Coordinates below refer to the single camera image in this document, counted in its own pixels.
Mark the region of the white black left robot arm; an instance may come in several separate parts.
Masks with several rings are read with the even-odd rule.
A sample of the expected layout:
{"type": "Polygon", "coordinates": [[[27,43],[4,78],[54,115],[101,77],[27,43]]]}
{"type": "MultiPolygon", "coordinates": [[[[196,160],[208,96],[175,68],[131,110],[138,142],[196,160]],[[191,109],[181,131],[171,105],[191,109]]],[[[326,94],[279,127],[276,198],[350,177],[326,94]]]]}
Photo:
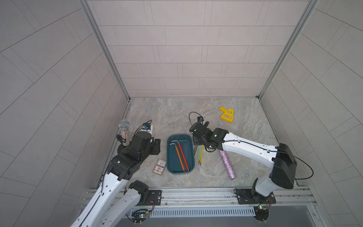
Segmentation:
{"type": "Polygon", "coordinates": [[[121,144],[106,168],[102,184],[80,216],[74,227],[114,227],[137,204],[147,200],[149,187],[141,181],[130,184],[124,196],[113,205],[112,202],[150,155],[160,153],[160,139],[150,132],[139,131],[133,135],[127,146],[121,144]]]}

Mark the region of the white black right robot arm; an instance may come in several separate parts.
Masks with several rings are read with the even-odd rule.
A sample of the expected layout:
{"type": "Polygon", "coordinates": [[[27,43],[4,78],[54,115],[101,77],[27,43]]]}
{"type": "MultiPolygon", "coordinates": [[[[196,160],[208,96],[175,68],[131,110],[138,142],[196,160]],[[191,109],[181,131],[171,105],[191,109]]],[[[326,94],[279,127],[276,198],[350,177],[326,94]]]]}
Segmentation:
{"type": "Polygon", "coordinates": [[[244,195],[235,190],[234,192],[238,196],[243,196],[255,203],[264,203],[276,189],[294,188],[297,179],[297,160],[301,159],[294,156],[286,144],[265,145],[241,138],[221,128],[212,131],[208,125],[209,122],[205,124],[195,122],[191,125],[189,132],[193,136],[194,145],[203,145],[208,152],[217,149],[233,152],[256,160],[270,168],[270,172],[263,177],[256,178],[249,194],[244,195]]]}

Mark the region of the yellow-handled hex key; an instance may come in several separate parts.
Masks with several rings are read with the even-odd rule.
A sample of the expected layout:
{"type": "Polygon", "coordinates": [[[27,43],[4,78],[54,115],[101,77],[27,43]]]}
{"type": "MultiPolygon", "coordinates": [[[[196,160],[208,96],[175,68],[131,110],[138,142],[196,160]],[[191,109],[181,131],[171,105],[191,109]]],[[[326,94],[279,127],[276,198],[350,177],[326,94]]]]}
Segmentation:
{"type": "Polygon", "coordinates": [[[200,159],[200,166],[201,166],[201,163],[202,163],[202,159],[203,159],[203,149],[204,149],[204,146],[201,145],[201,159],[200,159]]]}

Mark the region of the red-handled hex key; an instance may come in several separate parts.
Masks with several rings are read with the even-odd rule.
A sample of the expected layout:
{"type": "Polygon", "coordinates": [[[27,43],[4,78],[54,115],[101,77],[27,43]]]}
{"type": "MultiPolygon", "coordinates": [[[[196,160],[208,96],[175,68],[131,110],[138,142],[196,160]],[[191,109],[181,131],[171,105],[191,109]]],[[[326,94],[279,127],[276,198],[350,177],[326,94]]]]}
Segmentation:
{"type": "Polygon", "coordinates": [[[172,142],[175,143],[175,144],[178,144],[178,147],[179,147],[179,150],[180,150],[180,153],[181,153],[181,157],[183,158],[185,167],[186,167],[187,171],[190,171],[189,166],[188,166],[188,163],[186,161],[186,157],[184,155],[184,152],[183,152],[183,149],[182,149],[182,146],[181,146],[181,143],[179,141],[177,141],[177,140],[174,140],[172,142]]]}

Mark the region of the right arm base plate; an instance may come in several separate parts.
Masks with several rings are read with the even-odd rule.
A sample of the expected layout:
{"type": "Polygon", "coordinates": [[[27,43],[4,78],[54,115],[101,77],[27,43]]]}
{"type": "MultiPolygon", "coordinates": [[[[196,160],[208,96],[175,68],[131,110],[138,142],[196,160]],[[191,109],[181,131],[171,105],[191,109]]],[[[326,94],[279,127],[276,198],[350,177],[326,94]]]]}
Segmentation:
{"type": "Polygon", "coordinates": [[[264,197],[258,193],[252,193],[252,189],[239,189],[234,188],[233,192],[237,197],[238,204],[276,204],[276,199],[273,193],[270,193],[268,197],[264,197]]]}

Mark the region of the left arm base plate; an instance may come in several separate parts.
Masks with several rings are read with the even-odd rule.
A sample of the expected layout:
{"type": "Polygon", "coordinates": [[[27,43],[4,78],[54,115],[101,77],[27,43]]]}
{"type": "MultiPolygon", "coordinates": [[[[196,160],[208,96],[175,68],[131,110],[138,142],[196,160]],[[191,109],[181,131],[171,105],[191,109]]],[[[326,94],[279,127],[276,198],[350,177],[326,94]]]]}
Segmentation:
{"type": "Polygon", "coordinates": [[[140,201],[137,206],[159,206],[161,204],[162,190],[149,190],[145,202],[140,201]]]}

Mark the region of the orange-handled hex key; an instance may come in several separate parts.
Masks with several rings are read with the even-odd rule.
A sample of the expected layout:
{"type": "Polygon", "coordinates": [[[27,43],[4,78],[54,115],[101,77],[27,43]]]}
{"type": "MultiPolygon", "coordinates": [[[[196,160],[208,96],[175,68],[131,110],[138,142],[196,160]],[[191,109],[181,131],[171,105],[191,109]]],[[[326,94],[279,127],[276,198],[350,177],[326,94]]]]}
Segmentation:
{"type": "Polygon", "coordinates": [[[185,172],[179,148],[175,143],[170,143],[167,148],[167,168],[173,174],[185,172]]]}

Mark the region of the teal plastic storage box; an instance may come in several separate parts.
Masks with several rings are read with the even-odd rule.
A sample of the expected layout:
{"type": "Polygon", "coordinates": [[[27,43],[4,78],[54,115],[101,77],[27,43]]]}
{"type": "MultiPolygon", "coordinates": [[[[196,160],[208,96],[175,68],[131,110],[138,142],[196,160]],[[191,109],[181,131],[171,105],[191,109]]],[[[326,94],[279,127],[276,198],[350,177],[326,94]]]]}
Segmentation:
{"type": "Polygon", "coordinates": [[[174,134],[167,139],[167,169],[172,174],[187,174],[195,167],[191,136],[174,134]]]}

